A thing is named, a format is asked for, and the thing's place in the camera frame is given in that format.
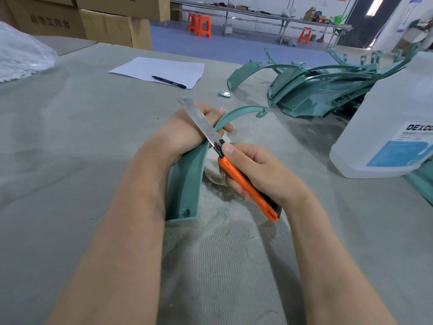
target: orange plastic stool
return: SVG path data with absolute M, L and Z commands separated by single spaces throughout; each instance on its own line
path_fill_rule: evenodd
M 188 21 L 187 21 L 187 32 L 188 30 L 191 30 L 191 32 L 197 33 L 197 26 L 199 20 L 200 20 L 200 14 L 189 12 Z
M 313 29 L 311 27 L 304 27 L 304 29 L 302 30 L 302 33 L 300 34 L 300 37 L 298 39 L 298 43 L 301 41 L 305 41 L 305 44 L 308 44 L 310 42 L 312 31 L 313 31 Z
M 206 34 L 208 38 L 212 38 L 209 16 L 200 16 L 198 20 L 197 35 L 198 37 L 201 37 L 202 34 Z

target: fingernail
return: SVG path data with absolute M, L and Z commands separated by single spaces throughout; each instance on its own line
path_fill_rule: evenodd
M 233 153 L 233 150 L 235 150 L 235 148 L 232 146 L 232 145 L 230 145 L 229 143 L 225 143 L 224 145 L 223 145 L 223 152 L 224 152 L 224 154 L 231 154 L 231 153 Z

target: blue floor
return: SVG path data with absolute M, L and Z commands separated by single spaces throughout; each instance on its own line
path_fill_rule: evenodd
M 152 48 L 154 51 L 225 61 L 235 64 L 245 64 L 250 59 L 266 63 L 268 61 L 264 48 L 268 48 L 272 58 L 283 64 L 290 61 L 304 62 L 306 67 L 335 64 L 333 58 L 323 49 L 323 44 L 310 42 L 308 46 L 300 44 L 290 47 L 275 43 L 275 36 L 255 32 L 250 38 L 236 34 L 223 36 L 218 26 L 212 27 L 212 38 L 199 38 L 183 29 L 182 23 L 175 28 L 162 25 L 152 25 Z

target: translucent plastic container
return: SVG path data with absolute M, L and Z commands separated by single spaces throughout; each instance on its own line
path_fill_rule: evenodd
M 329 157 L 347 178 L 408 174 L 433 154 L 433 53 L 379 80 L 332 146 Z

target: person's right hand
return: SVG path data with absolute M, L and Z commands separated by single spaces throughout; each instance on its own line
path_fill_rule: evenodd
M 309 194 L 307 186 L 262 146 L 235 142 L 225 143 L 222 149 L 224 156 L 251 180 L 252 185 L 278 205 L 290 207 Z M 228 174 L 226 183 L 245 200 L 251 199 Z

